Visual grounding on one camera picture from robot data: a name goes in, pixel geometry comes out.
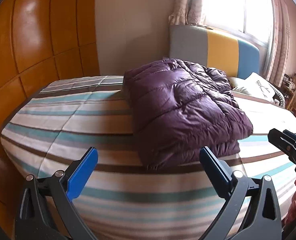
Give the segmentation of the purple quilted down jacket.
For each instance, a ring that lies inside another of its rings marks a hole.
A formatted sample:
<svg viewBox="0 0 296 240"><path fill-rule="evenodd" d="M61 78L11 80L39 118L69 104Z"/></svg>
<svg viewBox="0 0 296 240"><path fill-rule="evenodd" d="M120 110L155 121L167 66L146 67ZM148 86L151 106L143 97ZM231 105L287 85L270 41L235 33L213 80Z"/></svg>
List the purple quilted down jacket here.
<svg viewBox="0 0 296 240"><path fill-rule="evenodd" d="M122 90L139 158L151 170L196 162L205 146L217 157L237 154L239 141L253 133L225 72L216 68L155 61L126 71Z"/></svg>

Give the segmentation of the white deer print pillow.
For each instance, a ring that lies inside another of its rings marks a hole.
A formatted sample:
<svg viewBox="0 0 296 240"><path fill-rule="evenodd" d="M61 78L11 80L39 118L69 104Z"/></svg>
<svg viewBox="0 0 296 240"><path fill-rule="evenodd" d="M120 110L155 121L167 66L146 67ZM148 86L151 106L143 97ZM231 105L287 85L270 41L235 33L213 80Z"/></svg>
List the white deer print pillow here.
<svg viewBox="0 0 296 240"><path fill-rule="evenodd" d="M246 79L229 77L228 81L235 92L273 102L275 91L268 81L255 72Z"/></svg>

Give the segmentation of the right patterned curtain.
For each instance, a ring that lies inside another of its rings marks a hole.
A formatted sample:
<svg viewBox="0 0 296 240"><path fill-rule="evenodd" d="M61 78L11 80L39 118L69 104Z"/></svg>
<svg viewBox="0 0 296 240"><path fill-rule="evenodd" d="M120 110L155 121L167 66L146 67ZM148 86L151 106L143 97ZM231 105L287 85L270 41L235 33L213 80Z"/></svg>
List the right patterned curtain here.
<svg viewBox="0 0 296 240"><path fill-rule="evenodd" d="M272 39L269 42L269 63L264 71L267 81L281 87L287 68L290 48L290 20L285 0L271 0L273 13Z"/></svg>

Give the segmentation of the patterned curtain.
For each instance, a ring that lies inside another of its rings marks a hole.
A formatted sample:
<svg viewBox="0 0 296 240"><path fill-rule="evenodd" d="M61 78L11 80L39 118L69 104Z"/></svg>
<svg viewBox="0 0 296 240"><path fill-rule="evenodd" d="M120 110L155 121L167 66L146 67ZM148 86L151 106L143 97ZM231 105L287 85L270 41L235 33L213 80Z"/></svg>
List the patterned curtain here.
<svg viewBox="0 0 296 240"><path fill-rule="evenodd" d="M175 0L169 25L204 25L206 0Z"/></svg>
<svg viewBox="0 0 296 240"><path fill-rule="evenodd" d="M281 87L287 68L290 48L290 20L285 0L271 0L273 13L272 39L269 42L269 63L264 71L267 81Z"/></svg>

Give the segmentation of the striped bed sheet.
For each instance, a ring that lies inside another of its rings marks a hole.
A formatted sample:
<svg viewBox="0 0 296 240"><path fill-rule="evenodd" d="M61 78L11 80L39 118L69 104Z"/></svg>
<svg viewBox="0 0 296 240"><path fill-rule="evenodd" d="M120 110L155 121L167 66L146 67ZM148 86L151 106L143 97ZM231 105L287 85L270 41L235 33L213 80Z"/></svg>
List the striped bed sheet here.
<svg viewBox="0 0 296 240"><path fill-rule="evenodd" d="M100 239L197 239L223 205L196 162L151 170L137 153L122 76L55 81L21 103L1 131L1 144L24 175L49 177L90 147L98 163L74 204ZM295 166L268 141L275 128L296 134L286 109L233 94L253 125L237 154L219 157L233 170L271 176L281 214L295 191Z"/></svg>

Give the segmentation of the grey yellow blue sofa chair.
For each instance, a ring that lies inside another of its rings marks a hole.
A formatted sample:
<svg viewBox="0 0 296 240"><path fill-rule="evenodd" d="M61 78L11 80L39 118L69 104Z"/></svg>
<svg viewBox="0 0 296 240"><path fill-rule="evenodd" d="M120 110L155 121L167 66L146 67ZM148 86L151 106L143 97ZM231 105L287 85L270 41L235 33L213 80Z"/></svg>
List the grey yellow blue sofa chair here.
<svg viewBox="0 0 296 240"><path fill-rule="evenodd" d="M169 56L222 70L228 78L246 79L253 72L260 72L260 52L256 46L222 31L193 25L170 27ZM275 91L272 103L284 108L284 96L270 85Z"/></svg>

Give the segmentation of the window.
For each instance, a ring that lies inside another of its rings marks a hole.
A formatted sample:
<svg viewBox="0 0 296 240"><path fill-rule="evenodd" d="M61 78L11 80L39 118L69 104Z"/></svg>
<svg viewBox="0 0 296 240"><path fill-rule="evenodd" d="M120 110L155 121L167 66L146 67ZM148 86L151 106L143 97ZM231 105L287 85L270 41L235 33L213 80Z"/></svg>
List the window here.
<svg viewBox="0 0 296 240"><path fill-rule="evenodd" d="M203 0L202 24L268 43L273 28L271 0Z"/></svg>

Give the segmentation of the left patterned curtain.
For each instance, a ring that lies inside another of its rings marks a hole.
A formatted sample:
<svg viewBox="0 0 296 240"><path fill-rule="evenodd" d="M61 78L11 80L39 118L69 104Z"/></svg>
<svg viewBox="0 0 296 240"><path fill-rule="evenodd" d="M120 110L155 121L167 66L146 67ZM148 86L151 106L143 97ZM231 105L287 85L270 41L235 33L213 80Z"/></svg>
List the left patterned curtain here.
<svg viewBox="0 0 296 240"><path fill-rule="evenodd" d="M169 25L204 25L206 0L175 0Z"/></svg>

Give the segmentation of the wooden wardrobe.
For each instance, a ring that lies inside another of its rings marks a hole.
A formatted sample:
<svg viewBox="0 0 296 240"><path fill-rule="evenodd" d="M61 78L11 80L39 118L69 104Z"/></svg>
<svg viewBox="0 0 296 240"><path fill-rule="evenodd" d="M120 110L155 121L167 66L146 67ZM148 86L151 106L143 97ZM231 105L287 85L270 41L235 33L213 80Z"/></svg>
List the wooden wardrobe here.
<svg viewBox="0 0 296 240"><path fill-rule="evenodd" d="M99 73L95 0L0 0L0 130L43 86ZM7 236L21 185L0 142L0 226Z"/></svg>

